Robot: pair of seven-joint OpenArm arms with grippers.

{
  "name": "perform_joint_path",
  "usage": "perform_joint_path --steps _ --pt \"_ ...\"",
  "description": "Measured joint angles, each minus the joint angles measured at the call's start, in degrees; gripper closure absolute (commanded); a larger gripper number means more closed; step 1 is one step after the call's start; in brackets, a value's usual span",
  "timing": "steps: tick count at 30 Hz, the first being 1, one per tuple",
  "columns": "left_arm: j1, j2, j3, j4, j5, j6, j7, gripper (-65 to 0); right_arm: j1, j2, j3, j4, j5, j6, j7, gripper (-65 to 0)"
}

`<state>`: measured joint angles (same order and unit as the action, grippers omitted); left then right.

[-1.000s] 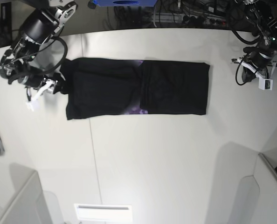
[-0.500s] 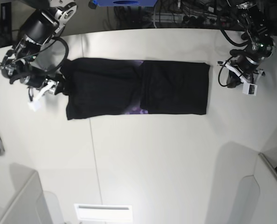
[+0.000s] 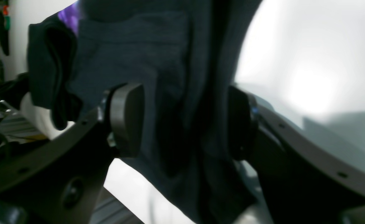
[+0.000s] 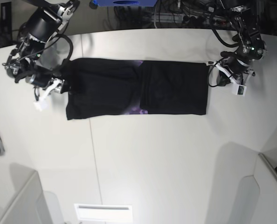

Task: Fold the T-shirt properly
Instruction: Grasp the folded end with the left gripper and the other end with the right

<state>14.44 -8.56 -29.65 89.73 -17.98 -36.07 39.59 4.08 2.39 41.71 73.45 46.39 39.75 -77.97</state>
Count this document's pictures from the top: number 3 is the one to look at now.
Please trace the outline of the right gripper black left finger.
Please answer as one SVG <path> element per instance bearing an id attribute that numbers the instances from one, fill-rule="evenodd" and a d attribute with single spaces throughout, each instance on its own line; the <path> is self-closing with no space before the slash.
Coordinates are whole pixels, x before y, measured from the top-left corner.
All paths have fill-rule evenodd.
<path id="1" fill-rule="evenodd" d="M 138 156 L 144 105 L 143 85 L 124 84 L 53 140 L 0 133 L 0 224 L 141 224 L 104 181 L 115 158 Z M 0 100 L 0 122 L 13 111 Z"/>

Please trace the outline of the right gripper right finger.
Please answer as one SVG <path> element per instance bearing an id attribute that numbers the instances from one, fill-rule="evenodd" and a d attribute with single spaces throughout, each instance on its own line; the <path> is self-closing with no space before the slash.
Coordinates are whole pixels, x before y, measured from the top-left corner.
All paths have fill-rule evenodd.
<path id="1" fill-rule="evenodd" d="M 365 224 L 365 173 L 311 143 L 253 94 L 228 88 L 228 150 L 258 175 L 275 224 Z"/>

